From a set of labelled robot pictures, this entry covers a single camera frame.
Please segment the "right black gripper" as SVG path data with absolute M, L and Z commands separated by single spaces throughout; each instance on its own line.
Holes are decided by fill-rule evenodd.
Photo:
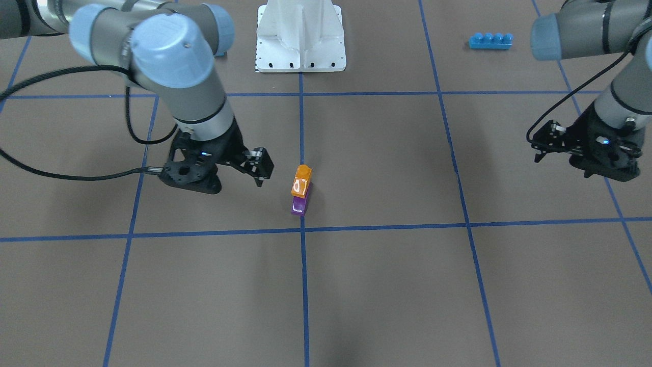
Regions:
M 274 163 L 267 149 L 247 149 L 243 144 L 238 123 L 233 120 L 226 132 L 212 140 L 194 140 L 187 130 L 181 130 L 172 140 L 171 152 L 177 149 L 213 156 L 218 165 L 230 166 L 254 178 L 258 188 L 271 178 Z

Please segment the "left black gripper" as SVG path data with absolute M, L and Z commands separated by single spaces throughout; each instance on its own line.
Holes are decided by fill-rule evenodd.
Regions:
M 623 139 L 639 144 L 643 148 L 643 129 L 635 129 L 635 120 L 628 117 L 624 126 L 613 128 L 603 122 L 593 105 L 590 105 L 570 127 L 563 127 L 555 120 L 548 120 L 529 139 L 535 149 L 535 163 L 540 163 L 548 153 L 580 155 L 590 139 L 599 136 L 608 139 Z

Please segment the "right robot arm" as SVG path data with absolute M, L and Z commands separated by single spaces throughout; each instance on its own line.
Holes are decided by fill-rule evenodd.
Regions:
M 215 69 L 216 56 L 234 41 L 228 12 L 202 3 L 166 1 L 2 1 L 2 39 L 67 35 L 89 64 L 44 73 L 2 92 L 2 100 L 38 82 L 66 74 L 110 71 L 125 84 L 124 113 L 130 122 L 130 88 L 158 95 L 176 126 L 158 140 L 132 139 L 143 145 L 171 140 L 165 165 L 140 167 L 107 176 L 67 176 L 34 169 L 2 151 L 12 165 L 44 177 L 102 181 L 149 174 L 182 190 L 217 194 L 219 165 L 251 176 L 257 186 L 270 179 L 272 162 L 265 148 L 247 149 L 237 119 Z

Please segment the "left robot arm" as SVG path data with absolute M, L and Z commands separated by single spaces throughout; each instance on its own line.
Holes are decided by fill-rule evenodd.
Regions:
M 627 182 L 639 176 L 651 116 L 650 35 L 650 1 L 565 1 L 534 21 L 529 40 L 536 60 L 616 56 L 589 82 L 629 59 L 573 124 L 563 127 L 542 114 L 528 129 L 536 162 L 567 153 L 585 177 Z

